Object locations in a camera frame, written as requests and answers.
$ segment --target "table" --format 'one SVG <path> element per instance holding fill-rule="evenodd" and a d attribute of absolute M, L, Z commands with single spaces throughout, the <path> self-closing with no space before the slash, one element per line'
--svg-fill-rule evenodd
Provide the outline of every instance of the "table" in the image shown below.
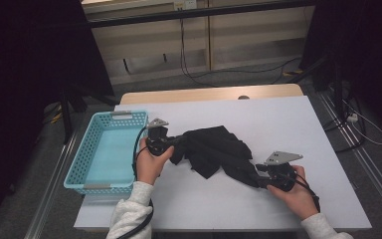
<path fill-rule="evenodd" d="M 236 101 L 242 95 L 251 100 Z M 146 109 L 151 119 L 169 120 L 168 135 L 223 124 L 252 150 L 252 163 L 263 162 L 276 149 L 300 153 L 304 159 L 297 164 L 305 167 L 330 224 L 338 230 L 371 228 L 308 99 L 297 85 L 131 93 L 116 109 Z M 213 109 L 215 114 L 207 114 Z M 75 227 L 107 230 L 111 211 L 121 197 L 87 195 Z M 222 170 L 206 180 L 191 171 L 186 160 L 178 165 L 165 164 L 152 198 L 155 231 L 300 230 L 298 218 L 266 190 L 245 186 Z"/>

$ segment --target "white sleeve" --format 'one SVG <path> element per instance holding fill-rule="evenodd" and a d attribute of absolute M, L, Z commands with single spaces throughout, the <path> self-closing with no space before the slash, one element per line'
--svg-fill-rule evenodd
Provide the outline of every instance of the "white sleeve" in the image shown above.
<path fill-rule="evenodd" d="M 153 210 L 148 206 L 153 186 L 145 182 L 133 183 L 131 196 L 128 200 L 120 200 L 113 210 L 109 232 L 106 239 L 116 239 L 119 236 L 136 228 Z M 144 229 L 135 234 L 133 239 L 151 238 L 151 226 L 148 224 Z"/>
<path fill-rule="evenodd" d="M 353 239 L 345 232 L 337 233 L 329 224 L 324 214 L 317 213 L 301 223 L 310 239 Z"/>

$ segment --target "dark background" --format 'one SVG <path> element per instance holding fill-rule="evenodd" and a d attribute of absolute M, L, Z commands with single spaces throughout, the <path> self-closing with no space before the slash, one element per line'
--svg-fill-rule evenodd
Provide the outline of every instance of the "dark background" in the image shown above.
<path fill-rule="evenodd" d="M 0 0 L 0 203 L 17 180 L 42 128 L 44 107 L 62 89 L 112 89 L 77 0 Z M 382 1 L 318 1 L 301 61 L 326 55 L 314 85 L 324 89 L 339 65 L 351 91 L 382 120 Z"/>
<path fill-rule="evenodd" d="M 0 203 L 11 193 L 42 128 L 44 108 L 81 85 L 112 95 L 80 1 L 0 0 Z"/>

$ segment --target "hand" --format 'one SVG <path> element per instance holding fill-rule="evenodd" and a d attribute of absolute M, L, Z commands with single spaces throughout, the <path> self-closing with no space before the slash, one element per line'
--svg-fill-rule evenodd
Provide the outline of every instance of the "hand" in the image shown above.
<path fill-rule="evenodd" d="M 305 171 L 301 166 L 292 166 L 296 173 L 305 179 Z M 295 184 L 293 189 L 289 192 L 284 192 L 274 186 L 268 185 L 268 190 L 277 198 L 284 201 L 287 207 L 295 213 L 301 220 L 317 214 L 318 210 L 315 208 L 314 201 L 312 200 L 311 194 L 299 184 Z"/>
<path fill-rule="evenodd" d="M 139 148 L 142 150 L 147 147 L 145 143 L 146 137 L 142 138 L 139 142 Z M 163 154 L 160 156 L 154 156 L 150 153 L 148 148 L 144 149 L 138 156 L 137 159 L 137 180 L 154 185 L 156 178 L 162 172 L 163 166 L 167 159 L 172 156 L 173 146 L 170 146 Z"/>

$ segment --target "plastic basket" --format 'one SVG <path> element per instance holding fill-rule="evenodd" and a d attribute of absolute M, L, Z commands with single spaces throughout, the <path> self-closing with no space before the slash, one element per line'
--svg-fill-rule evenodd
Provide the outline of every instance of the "plastic basket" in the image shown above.
<path fill-rule="evenodd" d="M 94 114 L 64 186 L 80 194 L 130 193 L 132 151 L 146 124 L 146 111 Z"/>

